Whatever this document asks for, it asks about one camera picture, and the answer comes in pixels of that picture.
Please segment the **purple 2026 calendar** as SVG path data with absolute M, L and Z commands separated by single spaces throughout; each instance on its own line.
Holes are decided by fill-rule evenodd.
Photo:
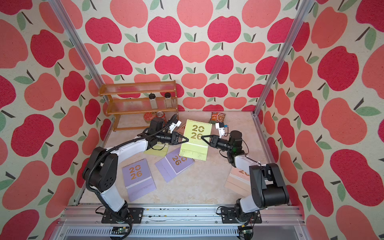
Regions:
M 157 189 L 147 159 L 123 167 L 122 173 L 130 202 Z
M 164 158 L 155 163 L 166 183 L 176 178 L 195 163 L 193 159 L 181 156 L 180 150 L 181 148 L 178 148 L 168 153 Z

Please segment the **pink 2026 calendar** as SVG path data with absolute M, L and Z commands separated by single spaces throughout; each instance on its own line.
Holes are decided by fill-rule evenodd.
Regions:
M 243 170 L 232 167 L 225 183 L 225 188 L 247 197 L 251 194 L 250 176 Z

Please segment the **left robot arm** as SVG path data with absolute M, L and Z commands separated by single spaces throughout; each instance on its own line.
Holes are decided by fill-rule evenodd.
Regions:
M 162 118 L 151 120 L 150 126 L 136 137 L 114 147 L 96 147 L 82 172 L 85 187 L 96 195 L 110 214 L 112 220 L 121 224 L 132 224 L 133 217 L 127 201 L 117 187 L 117 179 L 122 176 L 122 163 L 141 154 L 156 144 L 170 146 L 187 143 L 189 139 L 175 131 L 181 126 L 179 115 L 174 114 L 167 122 Z

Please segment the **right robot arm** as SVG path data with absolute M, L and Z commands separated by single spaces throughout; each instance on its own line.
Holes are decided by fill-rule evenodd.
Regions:
M 272 206 L 286 205 L 290 196 L 276 163 L 265 164 L 247 157 L 243 150 L 242 133 L 232 131 L 228 140 L 217 135 L 202 136 L 210 147 L 227 153 L 228 162 L 250 176 L 251 194 L 235 204 L 236 219 L 240 223 L 251 220 L 253 214 Z

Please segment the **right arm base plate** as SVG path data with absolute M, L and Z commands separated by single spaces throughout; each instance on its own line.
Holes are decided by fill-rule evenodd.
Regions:
M 222 219 L 223 224 L 261 224 L 262 218 L 260 212 L 244 213 L 239 208 L 229 208 L 219 206 L 216 214 Z

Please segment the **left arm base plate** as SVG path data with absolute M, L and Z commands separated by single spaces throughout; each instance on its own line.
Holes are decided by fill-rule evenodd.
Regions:
M 105 210 L 101 220 L 102 224 L 126 224 L 126 221 L 132 224 L 140 224 L 143 218 L 144 208 L 125 208 L 117 213 L 112 214 L 110 211 Z

